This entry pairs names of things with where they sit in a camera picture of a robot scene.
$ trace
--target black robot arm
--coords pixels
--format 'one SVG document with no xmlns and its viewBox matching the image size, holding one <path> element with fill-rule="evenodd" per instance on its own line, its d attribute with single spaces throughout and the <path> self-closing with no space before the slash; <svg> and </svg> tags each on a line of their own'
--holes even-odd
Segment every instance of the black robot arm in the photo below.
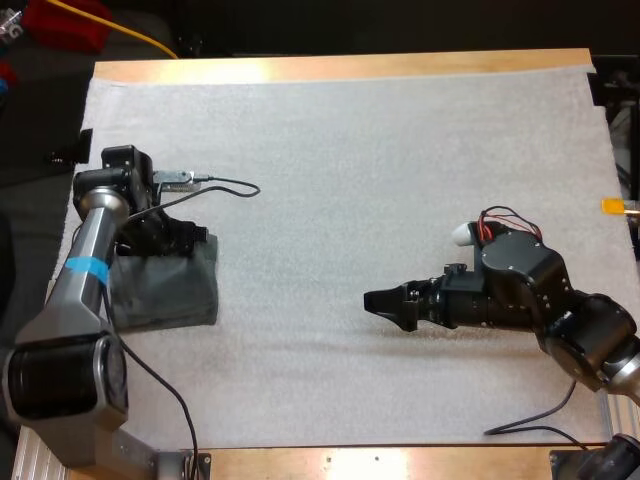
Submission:
<svg viewBox="0 0 640 480">
<path fill-rule="evenodd" d="M 463 244 L 475 250 L 473 271 L 450 264 L 440 277 L 365 293 L 365 309 L 405 331 L 426 320 L 532 332 L 577 381 L 640 404 L 640 340 L 631 315 L 605 295 L 574 290 L 564 260 L 537 227 L 484 221 L 464 228 Z"/>
</svg>

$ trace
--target wooden table edge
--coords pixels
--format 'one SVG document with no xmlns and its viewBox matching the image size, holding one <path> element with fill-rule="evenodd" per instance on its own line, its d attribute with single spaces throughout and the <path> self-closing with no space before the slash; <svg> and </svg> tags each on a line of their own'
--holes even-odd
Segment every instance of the wooden table edge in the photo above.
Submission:
<svg viewBox="0 0 640 480">
<path fill-rule="evenodd" d="M 241 84 L 515 72 L 591 65 L 588 49 L 97 62 L 94 78 L 151 84 Z"/>
</svg>

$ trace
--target cable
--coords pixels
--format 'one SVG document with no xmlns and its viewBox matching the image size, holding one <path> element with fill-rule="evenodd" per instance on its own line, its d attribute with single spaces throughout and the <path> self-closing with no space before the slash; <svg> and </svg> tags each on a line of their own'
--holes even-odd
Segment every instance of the cable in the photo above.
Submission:
<svg viewBox="0 0 640 480">
<path fill-rule="evenodd" d="M 173 200 L 171 202 L 167 202 L 167 203 L 162 203 L 160 205 L 156 205 L 155 207 L 151 207 L 151 208 L 147 208 L 146 210 L 142 210 L 141 212 L 138 213 L 134 213 L 133 215 L 131 215 L 129 217 L 129 219 L 127 220 L 127 222 L 133 222 L 134 220 L 138 220 L 140 218 L 146 217 L 147 215 L 161 210 L 163 208 L 169 208 L 172 207 L 174 205 L 177 205 L 178 203 L 182 203 L 182 202 L 186 202 L 187 200 L 191 200 L 194 197 L 197 197 L 198 195 L 202 195 L 203 193 L 207 193 L 207 192 L 214 192 L 214 191 L 220 191 L 220 192 L 226 192 L 226 193 L 230 193 L 231 195 L 235 195 L 236 197 L 242 197 L 242 198 L 251 198 L 251 197 L 255 197 L 256 195 L 258 195 L 260 193 L 260 187 L 258 187 L 257 185 L 254 185 L 253 183 L 248 183 L 248 182 L 242 182 L 240 180 L 232 180 L 229 178 L 214 178 L 214 177 L 210 177 L 211 180 L 214 181 L 218 181 L 218 182 L 226 182 L 226 183 L 234 183 L 237 185 L 244 185 L 246 187 L 250 187 L 253 188 L 254 191 L 251 193 L 242 193 L 242 192 L 238 192 L 237 190 L 232 190 L 231 188 L 227 188 L 227 187 L 221 187 L 219 185 L 215 185 L 212 187 L 207 187 L 207 188 L 203 188 L 202 190 L 199 190 L 197 192 L 193 192 L 190 193 L 189 195 L 186 195 L 182 198 L 179 198 L 177 200 Z"/>
<path fill-rule="evenodd" d="M 102 25 L 106 25 L 107 27 L 113 29 L 113 30 L 117 30 L 119 32 L 122 32 L 126 35 L 130 35 L 132 37 L 135 37 L 139 40 L 142 40 L 143 42 L 147 42 L 151 45 L 153 45 L 154 47 L 159 48 L 160 50 L 162 50 L 164 53 L 166 53 L 167 55 L 169 55 L 171 58 L 178 58 L 178 55 L 176 55 L 173 50 L 171 50 L 169 47 L 167 47 L 166 45 L 163 45 L 162 43 L 158 42 L 157 40 L 154 40 L 151 37 L 148 37 L 146 35 L 143 35 L 142 33 L 136 32 L 135 30 L 131 30 L 127 27 L 123 27 L 122 25 L 118 25 L 117 23 L 113 23 L 109 20 L 105 20 L 104 18 L 98 17 L 96 15 L 93 15 L 89 12 L 85 12 L 84 10 L 80 10 L 78 8 L 72 7 L 71 5 L 67 5 L 66 3 L 61 2 L 60 0 L 47 0 L 47 2 L 49 2 L 52 5 L 55 5 L 56 7 L 62 8 L 68 12 L 71 13 L 75 13 L 76 15 L 80 15 L 81 17 L 87 18 L 89 20 L 92 20 L 96 23 L 100 23 Z"/>
<path fill-rule="evenodd" d="M 193 420 L 191 419 L 191 414 L 189 413 L 189 407 L 187 403 L 182 398 L 182 395 L 167 382 L 164 378 L 162 378 L 158 373 L 156 373 L 153 368 L 147 365 L 131 348 L 127 345 L 118 331 L 116 330 L 115 322 L 113 321 L 113 309 L 111 306 L 111 301 L 109 300 L 109 294 L 107 289 L 104 288 L 102 290 L 102 298 L 104 300 L 104 309 L 107 315 L 107 320 L 113 326 L 113 333 L 122 345 L 122 349 L 127 352 L 127 354 L 136 362 L 140 367 L 142 367 L 149 375 L 151 375 L 155 380 L 160 383 L 164 388 L 166 388 L 175 398 L 178 400 L 178 403 L 182 407 L 182 411 L 184 412 L 184 416 L 187 420 L 187 425 L 189 426 L 189 433 L 191 434 L 191 441 L 193 443 L 193 461 L 191 462 L 191 472 L 189 475 L 190 480 L 196 480 L 198 477 L 198 439 L 196 438 L 196 429 L 193 426 Z"/>
<path fill-rule="evenodd" d="M 81 228 L 82 228 L 82 224 L 78 225 L 73 231 L 73 234 L 71 235 L 71 245 L 76 243 L 76 237 L 78 236 L 78 232 L 80 231 Z"/>
<path fill-rule="evenodd" d="M 506 210 L 509 212 L 509 214 L 496 214 L 496 213 L 491 213 L 494 210 Z M 512 209 L 511 207 L 505 207 L 502 205 L 495 205 L 493 207 L 489 207 L 486 210 L 483 210 L 482 212 L 480 212 L 480 216 L 478 217 L 478 238 L 480 240 L 481 243 L 485 243 L 488 240 L 493 240 L 493 232 L 491 231 L 491 229 L 489 227 L 487 227 L 487 225 L 485 224 L 484 220 L 485 218 L 494 218 L 496 220 L 502 220 L 504 222 L 510 223 L 511 225 L 515 225 L 518 226 L 521 229 L 524 229 L 524 231 L 528 231 L 529 233 L 531 233 L 532 235 L 534 235 L 540 242 L 542 242 L 542 230 L 540 230 L 540 227 L 538 227 L 535 223 L 530 222 L 529 220 L 527 220 L 526 218 L 522 217 L 521 215 L 519 215 L 514 209 Z M 515 222 L 513 222 L 512 220 L 508 220 L 507 217 L 514 217 L 517 218 L 518 220 L 524 222 L 527 226 L 524 225 L 520 225 L 517 224 Z"/>
<path fill-rule="evenodd" d="M 562 399 L 562 401 L 558 405 L 556 405 L 555 407 L 547 410 L 546 412 L 542 412 L 542 413 L 539 413 L 537 415 L 533 415 L 531 417 L 523 418 L 522 420 L 517 420 L 517 421 L 512 422 L 512 423 L 507 423 L 506 425 L 501 425 L 499 427 L 491 428 L 491 429 L 487 430 L 486 432 L 484 432 L 484 434 L 485 435 L 504 435 L 504 434 L 516 433 L 516 432 L 529 432 L 529 431 L 532 431 L 532 430 L 546 430 L 546 431 L 553 432 L 553 433 L 556 433 L 558 435 L 563 436 L 564 438 L 569 440 L 574 445 L 580 447 L 582 450 L 587 450 L 587 447 L 585 447 L 582 443 L 580 443 L 578 440 L 573 438 L 571 435 L 569 435 L 566 432 L 563 432 L 562 430 L 560 430 L 558 428 L 549 427 L 549 426 L 546 426 L 546 425 L 534 425 L 532 427 L 513 428 L 513 427 L 518 427 L 520 425 L 524 425 L 525 423 L 531 423 L 531 422 L 534 422 L 536 420 L 540 420 L 541 418 L 545 418 L 545 417 L 548 417 L 550 415 L 553 415 L 558 410 L 562 409 L 567 404 L 567 402 L 569 402 L 569 400 L 571 399 L 571 396 L 573 395 L 573 391 L 575 390 L 575 388 L 576 388 L 576 381 L 574 380 L 573 382 L 571 382 L 571 386 L 569 387 L 569 391 L 567 391 L 567 393 L 564 396 L 564 398 Z"/>
<path fill-rule="evenodd" d="M 589 450 L 585 445 L 583 445 L 578 440 L 573 438 L 567 432 L 563 432 L 559 428 L 549 427 L 547 425 L 536 425 L 536 426 L 533 426 L 533 427 L 511 428 L 509 430 L 502 430 L 500 432 L 495 432 L 495 433 L 492 433 L 490 435 L 502 435 L 502 434 L 505 434 L 505 433 L 516 433 L 516 432 L 530 432 L 532 430 L 545 430 L 545 431 L 548 431 L 548 432 L 557 433 L 558 435 L 561 435 L 564 438 L 566 438 L 567 440 L 569 440 L 576 447 L 579 447 L 582 450 Z"/>
</svg>

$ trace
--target yellow cable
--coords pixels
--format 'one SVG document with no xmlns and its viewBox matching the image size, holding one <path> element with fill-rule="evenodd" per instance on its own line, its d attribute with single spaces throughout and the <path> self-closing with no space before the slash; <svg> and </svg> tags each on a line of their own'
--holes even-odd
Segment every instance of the yellow cable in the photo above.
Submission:
<svg viewBox="0 0 640 480">
<path fill-rule="evenodd" d="M 171 58 L 178 58 L 178 55 L 176 55 L 172 50 L 170 50 L 168 47 L 161 44 L 157 40 L 154 40 L 151 37 L 147 37 L 146 35 L 138 33 L 134 30 L 130 30 L 126 27 L 123 27 L 122 25 L 118 25 L 117 23 L 113 23 L 113 22 L 110 22 L 109 20 L 105 20 L 104 18 L 100 18 L 95 15 L 92 15 L 91 13 L 85 12 L 84 10 L 79 10 L 75 7 L 72 7 L 71 5 L 62 3 L 60 0 L 47 0 L 47 2 L 57 7 L 63 8 L 68 12 L 75 13 L 76 15 L 80 15 L 81 17 L 88 18 L 89 20 L 93 20 L 94 22 L 101 23 L 102 25 L 106 25 L 107 27 L 112 28 L 114 30 L 118 30 L 119 32 L 126 33 L 127 35 L 131 35 L 132 37 L 142 40 L 143 42 L 150 43 L 154 47 L 158 47 L 160 50 L 162 50 L 164 53 L 169 55 Z"/>
</svg>

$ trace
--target white cap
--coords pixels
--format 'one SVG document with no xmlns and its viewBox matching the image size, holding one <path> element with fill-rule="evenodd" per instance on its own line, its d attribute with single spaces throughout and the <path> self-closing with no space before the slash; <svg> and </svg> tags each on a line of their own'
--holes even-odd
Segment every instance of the white cap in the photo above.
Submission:
<svg viewBox="0 0 640 480">
<path fill-rule="evenodd" d="M 471 239 L 471 223 L 466 222 L 451 232 L 451 239 L 453 243 L 459 247 L 466 247 L 467 245 L 473 245 Z"/>
</svg>

